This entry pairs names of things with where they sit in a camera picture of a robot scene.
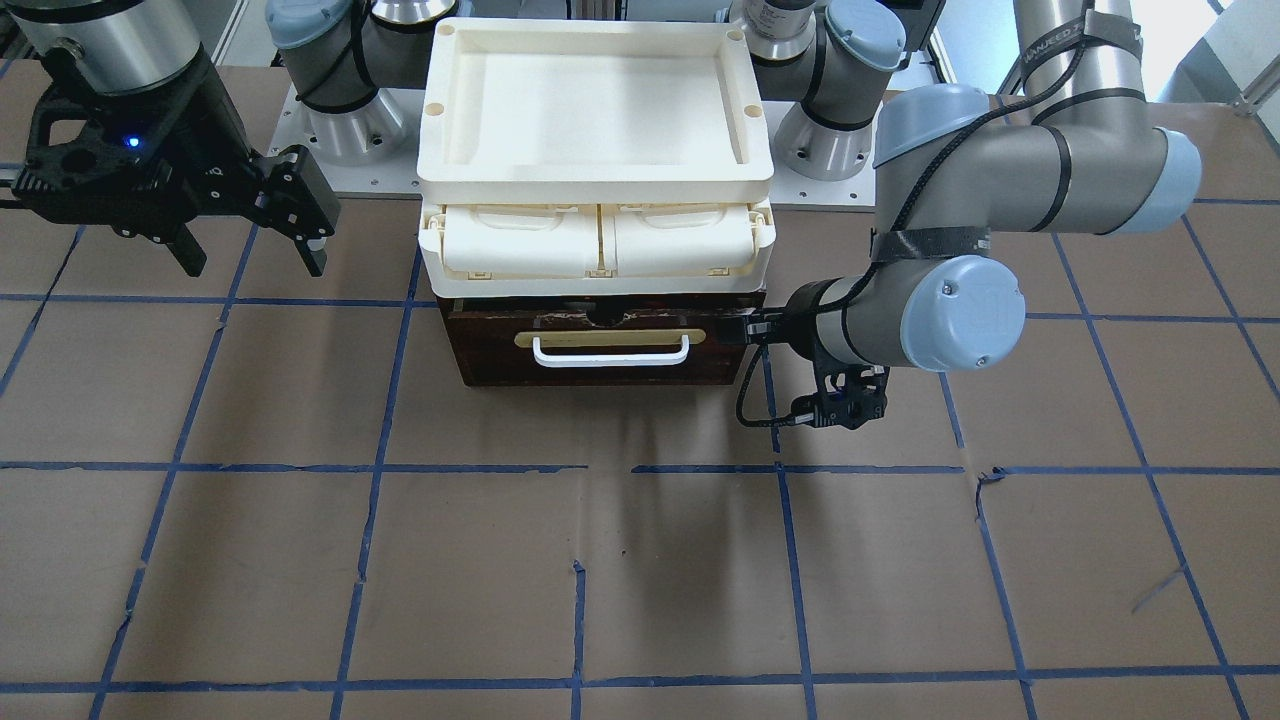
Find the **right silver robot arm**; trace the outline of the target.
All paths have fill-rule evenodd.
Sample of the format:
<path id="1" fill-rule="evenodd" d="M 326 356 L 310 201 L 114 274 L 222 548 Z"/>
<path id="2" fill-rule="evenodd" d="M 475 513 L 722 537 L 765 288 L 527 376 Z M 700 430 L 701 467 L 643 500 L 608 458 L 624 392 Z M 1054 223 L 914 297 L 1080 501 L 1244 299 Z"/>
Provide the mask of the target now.
<path id="1" fill-rule="evenodd" d="M 243 217 L 326 264 L 339 200 L 323 165 L 393 149 L 404 123 L 369 69 L 370 1 L 271 1 L 268 26 L 300 102 L 303 137 L 262 154 L 178 1 L 9 1 L 51 86 L 24 165 L 6 186 L 45 220 L 106 225 L 166 246 L 197 277 L 197 217 Z"/>

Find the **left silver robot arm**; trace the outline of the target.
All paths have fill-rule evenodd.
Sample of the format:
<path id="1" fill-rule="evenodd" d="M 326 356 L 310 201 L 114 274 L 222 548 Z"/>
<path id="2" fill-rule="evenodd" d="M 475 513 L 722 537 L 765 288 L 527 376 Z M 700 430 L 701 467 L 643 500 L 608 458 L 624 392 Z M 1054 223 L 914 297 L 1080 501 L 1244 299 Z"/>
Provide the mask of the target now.
<path id="1" fill-rule="evenodd" d="M 1015 17 L 1030 122 L 1001 123 L 965 85 L 887 101 L 868 275 L 721 322 L 721 341 L 786 343 L 842 366 L 991 366 L 1027 311 L 1016 277 L 989 258 L 992 232 L 1147 233 L 1190 206 L 1201 154 L 1149 120 L 1129 3 L 1018 1 Z"/>

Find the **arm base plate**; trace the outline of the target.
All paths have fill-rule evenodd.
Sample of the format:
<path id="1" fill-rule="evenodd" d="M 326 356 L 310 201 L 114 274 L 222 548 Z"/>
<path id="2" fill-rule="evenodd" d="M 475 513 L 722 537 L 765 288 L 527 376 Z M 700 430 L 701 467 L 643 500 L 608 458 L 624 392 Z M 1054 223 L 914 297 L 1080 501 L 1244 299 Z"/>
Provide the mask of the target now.
<path id="1" fill-rule="evenodd" d="M 672 190 L 636 190 L 622 184 L 604 190 L 588 190 L 582 181 L 550 183 L 538 190 L 534 174 L 524 173 L 515 182 L 499 183 L 489 190 L 430 190 L 419 176 L 419 131 L 424 119 L 422 90 L 390 88 L 393 110 L 402 115 L 406 136 L 392 150 L 378 151 L 371 161 L 355 165 L 321 159 L 323 169 L 332 190 L 342 199 L 426 199 L 429 202 L 544 202 L 577 200 L 590 202 L 682 202 L 692 200 L 698 191 L 694 182 L 677 183 Z M 847 179 L 813 179 L 786 167 L 774 164 L 774 174 L 768 192 L 778 209 L 803 211 L 863 211 L 876 208 L 876 174 L 870 168 L 872 152 L 865 154 L 863 168 Z"/>

